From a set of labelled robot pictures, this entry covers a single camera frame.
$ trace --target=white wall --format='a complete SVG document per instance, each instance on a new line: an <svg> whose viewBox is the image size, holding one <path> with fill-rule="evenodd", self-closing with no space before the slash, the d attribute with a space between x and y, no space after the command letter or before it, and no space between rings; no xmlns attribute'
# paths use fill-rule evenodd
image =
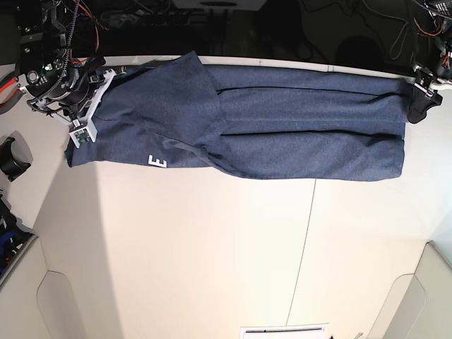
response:
<svg viewBox="0 0 452 339"><path fill-rule="evenodd" d="M36 291L47 273L40 240L35 240L0 287L2 338L51 339L36 302Z"/></svg>

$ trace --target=white vent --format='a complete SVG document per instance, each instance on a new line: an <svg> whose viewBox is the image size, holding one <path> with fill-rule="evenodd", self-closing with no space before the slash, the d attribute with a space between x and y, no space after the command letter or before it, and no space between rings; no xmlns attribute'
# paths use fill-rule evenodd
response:
<svg viewBox="0 0 452 339"><path fill-rule="evenodd" d="M253 327L240 330L240 339L325 339L328 324Z"/></svg>

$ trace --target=blue object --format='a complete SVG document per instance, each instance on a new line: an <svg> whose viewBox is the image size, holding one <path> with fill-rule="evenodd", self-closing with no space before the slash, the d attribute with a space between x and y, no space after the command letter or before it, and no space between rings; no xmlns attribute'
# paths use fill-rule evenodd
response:
<svg viewBox="0 0 452 339"><path fill-rule="evenodd" d="M252 179L394 178L409 96L403 79L204 66L192 52L113 85L93 117L97 141L66 156Z"/></svg>

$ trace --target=navy blue trousers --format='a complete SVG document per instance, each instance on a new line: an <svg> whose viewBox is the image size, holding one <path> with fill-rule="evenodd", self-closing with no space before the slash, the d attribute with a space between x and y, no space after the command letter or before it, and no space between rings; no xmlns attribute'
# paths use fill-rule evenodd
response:
<svg viewBox="0 0 452 339"><path fill-rule="evenodd" d="M204 66L190 53L117 80L93 117L97 141L66 156L252 179L394 178L409 96L403 79Z"/></svg>

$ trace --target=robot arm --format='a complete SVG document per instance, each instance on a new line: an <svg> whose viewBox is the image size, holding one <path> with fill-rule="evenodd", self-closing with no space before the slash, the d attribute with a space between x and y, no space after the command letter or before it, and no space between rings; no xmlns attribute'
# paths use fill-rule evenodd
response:
<svg viewBox="0 0 452 339"><path fill-rule="evenodd" d="M16 12L21 33L18 87L31 95L27 104L33 111L69 126L77 147L95 141L91 117L116 75L113 70L99 72L103 58L88 58L84 63L71 58L79 9L80 0L73 0L73 8L63 6L61 0L20 0Z"/></svg>
<svg viewBox="0 0 452 339"><path fill-rule="evenodd" d="M408 121L416 124L427 116L428 109L441 105L440 90L452 89L452 0L413 0L430 13L438 30L430 34L434 48L427 65L414 64L416 79Z"/></svg>

